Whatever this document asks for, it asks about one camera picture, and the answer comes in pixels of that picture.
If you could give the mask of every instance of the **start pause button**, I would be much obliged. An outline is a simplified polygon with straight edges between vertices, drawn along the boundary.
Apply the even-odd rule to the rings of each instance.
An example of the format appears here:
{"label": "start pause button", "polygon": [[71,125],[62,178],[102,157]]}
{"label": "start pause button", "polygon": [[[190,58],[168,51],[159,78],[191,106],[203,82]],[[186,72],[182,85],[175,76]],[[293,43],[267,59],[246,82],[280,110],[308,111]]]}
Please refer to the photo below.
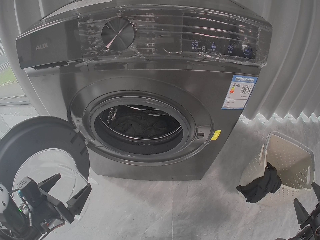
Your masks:
{"label": "start pause button", "polygon": [[248,46],[248,45],[245,45],[244,48],[243,48],[243,53],[244,53],[245,55],[250,55],[251,52],[252,52],[251,47]]}

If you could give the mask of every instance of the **gray tile floor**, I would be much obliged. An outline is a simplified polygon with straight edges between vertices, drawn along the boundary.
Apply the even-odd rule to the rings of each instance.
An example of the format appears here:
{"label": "gray tile floor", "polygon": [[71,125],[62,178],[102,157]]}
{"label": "gray tile floor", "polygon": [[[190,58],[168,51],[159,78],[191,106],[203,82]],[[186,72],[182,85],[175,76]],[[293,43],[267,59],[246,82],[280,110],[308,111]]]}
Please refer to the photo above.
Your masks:
{"label": "gray tile floor", "polygon": [[[0,107],[0,136],[38,114],[31,106]],[[290,238],[298,232],[294,206],[249,204],[237,191],[241,174],[260,151],[267,135],[277,130],[302,142],[315,154],[315,181],[320,182],[320,122],[274,118],[239,121],[202,180],[154,182],[109,178],[90,172],[92,194],[80,222],[64,234],[46,239],[209,240]],[[310,212],[314,193],[299,200]]]}

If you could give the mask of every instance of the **white laundry basket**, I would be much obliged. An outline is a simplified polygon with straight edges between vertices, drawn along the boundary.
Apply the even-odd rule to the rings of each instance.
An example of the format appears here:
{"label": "white laundry basket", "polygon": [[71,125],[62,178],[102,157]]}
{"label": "white laundry basket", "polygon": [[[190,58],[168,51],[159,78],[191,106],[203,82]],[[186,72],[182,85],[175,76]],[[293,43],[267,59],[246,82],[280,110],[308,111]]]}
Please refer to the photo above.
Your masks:
{"label": "white laundry basket", "polygon": [[304,191],[312,189],[315,175],[315,161],[312,150],[298,141],[272,131],[262,146],[261,152],[247,165],[240,179],[240,185],[246,186],[254,179],[262,177],[269,162],[277,169],[282,180],[280,189],[268,193],[258,203],[276,206],[293,200]]}

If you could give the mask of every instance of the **energy label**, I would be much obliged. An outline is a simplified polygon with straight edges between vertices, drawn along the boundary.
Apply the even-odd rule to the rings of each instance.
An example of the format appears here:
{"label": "energy label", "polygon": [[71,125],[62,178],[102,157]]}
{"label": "energy label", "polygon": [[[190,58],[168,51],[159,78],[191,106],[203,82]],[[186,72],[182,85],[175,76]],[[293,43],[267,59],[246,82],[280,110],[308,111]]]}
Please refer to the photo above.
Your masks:
{"label": "energy label", "polygon": [[242,110],[250,97],[257,79],[255,76],[233,75],[222,109]]}

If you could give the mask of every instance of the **yellow warning sticker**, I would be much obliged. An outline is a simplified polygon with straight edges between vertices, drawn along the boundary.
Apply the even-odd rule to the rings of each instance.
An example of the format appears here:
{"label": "yellow warning sticker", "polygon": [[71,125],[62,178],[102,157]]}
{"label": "yellow warning sticker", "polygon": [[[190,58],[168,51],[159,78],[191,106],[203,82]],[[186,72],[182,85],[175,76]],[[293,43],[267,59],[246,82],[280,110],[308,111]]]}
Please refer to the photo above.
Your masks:
{"label": "yellow warning sticker", "polygon": [[211,140],[215,141],[219,137],[220,133],[221,133],[221,130],[216,130]]}

